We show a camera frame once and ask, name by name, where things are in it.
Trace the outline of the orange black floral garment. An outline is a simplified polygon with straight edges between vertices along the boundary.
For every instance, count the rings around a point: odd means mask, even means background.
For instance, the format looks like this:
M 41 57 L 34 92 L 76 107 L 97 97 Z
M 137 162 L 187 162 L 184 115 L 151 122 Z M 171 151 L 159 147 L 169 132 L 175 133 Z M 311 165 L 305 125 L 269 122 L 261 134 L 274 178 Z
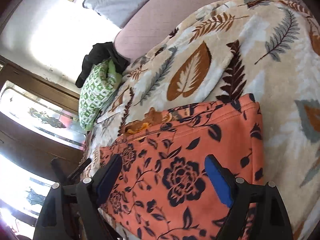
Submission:
M 162 121 L 100 150 L 123 168 L 102 210 L 140 239 L 214 239 L 228 213 L 208 178 L 214 155 L 232 174 L 262 184 L 263 122 L 252 94 L 161 113 Z

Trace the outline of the green white patterned pillow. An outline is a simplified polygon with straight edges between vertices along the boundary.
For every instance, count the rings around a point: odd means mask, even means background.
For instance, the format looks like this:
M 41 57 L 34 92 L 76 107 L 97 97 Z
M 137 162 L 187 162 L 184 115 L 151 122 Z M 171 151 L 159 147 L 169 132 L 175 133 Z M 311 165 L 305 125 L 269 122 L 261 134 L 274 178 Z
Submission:
M 94 65 L 80 91 L 79 122 L 84 131 L 90 131 L 99 111 L 112 98 L 122 80 L 112 60 Z

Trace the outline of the black cloth bundle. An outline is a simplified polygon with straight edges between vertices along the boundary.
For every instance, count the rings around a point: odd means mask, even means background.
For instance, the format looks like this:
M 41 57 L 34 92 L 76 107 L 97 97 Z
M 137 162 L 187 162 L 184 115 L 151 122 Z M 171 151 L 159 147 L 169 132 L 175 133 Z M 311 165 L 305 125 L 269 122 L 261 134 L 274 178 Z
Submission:
M 120 74 L 122 74 L 130 64 L 126 58 L 116 51 L 113 42 L 97 43 L 93 45 L 92 50 L 83 59 L 82 71 L 75 82 L 76 87 L 82 88 L 92 67 L 102 63 L 104 60 L 112 60 L 115 64 L 116 71 Z

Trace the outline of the cream leaf-pattern fleece blanket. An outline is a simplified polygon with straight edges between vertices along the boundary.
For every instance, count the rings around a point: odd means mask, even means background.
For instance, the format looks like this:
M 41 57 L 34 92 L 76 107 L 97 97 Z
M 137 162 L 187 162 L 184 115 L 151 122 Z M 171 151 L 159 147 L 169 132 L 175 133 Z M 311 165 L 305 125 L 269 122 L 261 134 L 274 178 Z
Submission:
M 274 181 L 294 239 L 319 223 L 319 24 L 282 0 L 224 0 L 193 12 L 129 65 L 96 117 L 84 176 L 100 150 L 172 108 L 252 94 L 263 122 L 263 183 Z

